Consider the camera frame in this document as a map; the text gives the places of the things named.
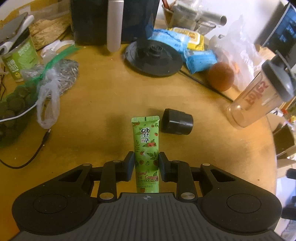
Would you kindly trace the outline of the blue snack packet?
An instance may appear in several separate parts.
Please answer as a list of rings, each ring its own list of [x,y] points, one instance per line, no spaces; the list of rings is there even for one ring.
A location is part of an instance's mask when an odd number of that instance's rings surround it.
[[[149,40],[165,43],[174,48],[177,52],[183,53],[187,49],[190,38],[187,35],[174,31],[155,29]]]

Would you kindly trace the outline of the green hand cream tube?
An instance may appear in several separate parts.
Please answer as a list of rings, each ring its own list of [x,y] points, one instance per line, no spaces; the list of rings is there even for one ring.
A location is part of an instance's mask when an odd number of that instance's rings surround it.
[[[159,116],[132,118],[138,193],[159,192]]]

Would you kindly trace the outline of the clear plastic bag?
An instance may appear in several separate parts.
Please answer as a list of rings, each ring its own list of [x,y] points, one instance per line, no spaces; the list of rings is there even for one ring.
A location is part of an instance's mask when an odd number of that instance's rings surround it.
[[[209,40],[218,62],[228,64],[234,72],[234,86],[243,91],[261,70],[264,59],[258,54],[255,45],[245,31],[243,16],[234,21],[227,34]]]

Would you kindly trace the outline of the green net bag of nuts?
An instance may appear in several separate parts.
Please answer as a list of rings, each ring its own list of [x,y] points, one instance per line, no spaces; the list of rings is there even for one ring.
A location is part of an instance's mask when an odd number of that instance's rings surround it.
[[[32,80],[18,85],[1,101],[1,147],[12,144],[26,128],[38,98],[37,84]]]

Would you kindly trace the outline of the orange fruit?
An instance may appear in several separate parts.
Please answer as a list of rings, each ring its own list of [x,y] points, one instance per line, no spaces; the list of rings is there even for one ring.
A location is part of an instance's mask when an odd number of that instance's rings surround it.
[[[228,90],[234,83],[234,71],[223,62],[211,66],[206,75],[208,84],[220,92]]]

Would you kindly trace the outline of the dark blue air fryer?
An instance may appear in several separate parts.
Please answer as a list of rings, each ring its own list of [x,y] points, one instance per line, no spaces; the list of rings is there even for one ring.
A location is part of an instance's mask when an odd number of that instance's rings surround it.
[[[106,45],[116,52],[122,43],[151,37],[159,1],[70,1],[71,29],[78,45]]]

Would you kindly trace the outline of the small black cylinder cap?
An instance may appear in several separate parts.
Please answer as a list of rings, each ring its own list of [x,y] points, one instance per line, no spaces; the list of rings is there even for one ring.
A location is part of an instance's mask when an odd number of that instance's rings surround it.
[[[193,129],[193,116],[182,111],[166,108],[161,120],[161,131],[174,135],[189,135]]]

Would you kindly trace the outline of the clear bag of seeds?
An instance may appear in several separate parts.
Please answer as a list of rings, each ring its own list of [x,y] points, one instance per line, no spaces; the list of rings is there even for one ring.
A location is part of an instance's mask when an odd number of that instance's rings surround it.
[[[60,96],[69,90],[78,77],[77,61],[67,57],[79,50],[70,45],[60,53],[49,53],[49,62],[37,64],[22,70],[25,87],[30,92],[26,97],[29,107],[37,108],[37,122],[44,129],[50,129],[60,114]]]

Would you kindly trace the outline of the clear shaker bottle grey lid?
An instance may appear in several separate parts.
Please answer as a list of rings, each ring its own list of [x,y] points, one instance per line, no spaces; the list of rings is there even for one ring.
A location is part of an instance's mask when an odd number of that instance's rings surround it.
[[[226,117],[236,128],[245,128],[284,102],[295,97],[295,75],[287,60],[277,52],[227,107]]]

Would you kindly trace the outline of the wall monitor screen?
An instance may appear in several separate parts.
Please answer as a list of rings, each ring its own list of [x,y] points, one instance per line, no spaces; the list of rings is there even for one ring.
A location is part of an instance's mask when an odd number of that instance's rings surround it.
[[[295,45],[295,7],[280,2],[254,43],[286,56]]]

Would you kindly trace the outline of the yellow snack packet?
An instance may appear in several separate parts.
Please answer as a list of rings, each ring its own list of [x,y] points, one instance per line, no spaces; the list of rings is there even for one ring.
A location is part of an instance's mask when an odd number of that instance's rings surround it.
[[[201,35],[200,33],[193,30],[178,28],[178,27],[168,28],[168,30],[176,33],[180,33],[183,35],[187,35],[190,38],[187,45],[188,49],[195,50],[195,51],[204,51],[205,49],[204,36]]]

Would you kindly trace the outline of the cardboard box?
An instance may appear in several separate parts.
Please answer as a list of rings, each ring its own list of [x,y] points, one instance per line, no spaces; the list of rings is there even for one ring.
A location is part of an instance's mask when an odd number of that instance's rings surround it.
[[[295,154],[295,127],[283,116],[267,114],[276,152],[277,168],[295,164],[290,157]]]

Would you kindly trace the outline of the black kettle base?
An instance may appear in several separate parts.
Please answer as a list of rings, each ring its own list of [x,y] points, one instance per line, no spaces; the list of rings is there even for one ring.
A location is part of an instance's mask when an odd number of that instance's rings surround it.
[[[180,71],[181,54],[171,46],[155,41],[135,41],[125,50],[125,59],[132,69],[147,76],[168,77]]]

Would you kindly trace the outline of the bag of flatbread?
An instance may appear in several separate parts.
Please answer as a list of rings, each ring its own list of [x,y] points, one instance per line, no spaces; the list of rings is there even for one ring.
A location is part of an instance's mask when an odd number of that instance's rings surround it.
[[[40,19],[30,25],[35,49],[39,51],[52,42],[63,39],[71,30],[70,23],[70,15],[64,15],[54,20]]]

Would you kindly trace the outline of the green label can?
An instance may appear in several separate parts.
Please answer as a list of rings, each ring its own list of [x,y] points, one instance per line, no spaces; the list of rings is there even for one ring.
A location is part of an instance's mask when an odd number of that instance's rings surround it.
[[[1,59],[15,82],[23,80],[21,70],[31,69],[40,63],[29,28],[20,35],[7,54],[1,55]]]

